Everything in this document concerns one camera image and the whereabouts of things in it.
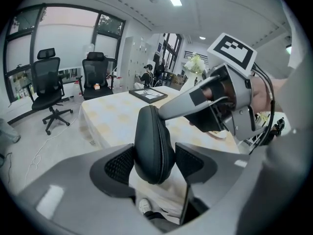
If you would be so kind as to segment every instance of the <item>white flowers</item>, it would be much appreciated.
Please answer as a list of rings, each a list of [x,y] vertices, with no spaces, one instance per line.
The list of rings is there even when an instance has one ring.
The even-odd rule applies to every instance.
[[[192,53],[193,57],[189,57],[189,61],[184,65],[192,73],[202,73],[205,69],[204,61],[195,52]]]

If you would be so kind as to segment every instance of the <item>chair headrest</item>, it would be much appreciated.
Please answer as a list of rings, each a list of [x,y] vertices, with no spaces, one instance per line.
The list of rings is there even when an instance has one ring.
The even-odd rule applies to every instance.
[[[90,61],[103,61],[105,56],[102,52],[89,52],[87,55],[87,60]]]
[[[42,60],[42,59],[47,59],[47,58],[54,57],[54,56],[55,56],[54,48],[42,49],[38,52],[37,59]]]

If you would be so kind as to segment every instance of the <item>black seat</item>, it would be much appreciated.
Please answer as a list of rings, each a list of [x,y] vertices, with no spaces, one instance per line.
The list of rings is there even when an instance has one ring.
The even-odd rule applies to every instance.
[[[40,50],[37,55],[38,61],[32,66],[38,96],[36,100],[34,100],[31,94],[29,88],[30,84],[27,85],[28,93],[33,101],[32,109],[34,111],[49,109],[52,112],[51,115],[43,119],[44,124],[46,124],[46,121],[49,119],[49,123],[45,129],[48,135],[51,134],[48,129],[55,119],[69,126],[70,123],[62,119],[60,115],[66,112],[73,113],[71,109],[58,111],[52,108],[52,106],[60,102],[64,96],[62,78],[58,76],[60,58],[54,56],[54,48]]]
[[[84,100],[113,94],[113,91],[108,87],[107,82],[107,69],[109,66],[112,66],[113,70],[116,67],[116,59],[106,58],[102,52],[88,53],[87,59],[83,60],[85,74],[84,91],[82,90],[82,76],[77,77]],[[113,80],[116,76],[110,74],[110,77],[112,78],[111,88],[113,88]],[[100,85],[99,90],[94,89],[93,86],[95,84]]]

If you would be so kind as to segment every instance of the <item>ceiling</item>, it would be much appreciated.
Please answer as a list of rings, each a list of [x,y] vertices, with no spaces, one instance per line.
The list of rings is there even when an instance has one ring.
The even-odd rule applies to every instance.
[[[141,21],[155,33],[190,35],[211,44],[225,32],[253,45],[278,28],[290,32],[280,0],[103,0]],[[199,36],[206,37],[201,41]]]

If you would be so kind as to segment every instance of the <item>mesh chair back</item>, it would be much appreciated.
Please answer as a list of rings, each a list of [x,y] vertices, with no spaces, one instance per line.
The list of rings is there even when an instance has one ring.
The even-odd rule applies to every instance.
[[[107,69],[109,62],[102,52],[89,52],[83,60],[85,74],[85,88],[92,88],[95,84],[101,87],[108,86]]]
[[[58,57],[38,60],[34,63],[32,72],[35,76],[38,96],[61,89],[58,77],[59,65],[60,58]]]

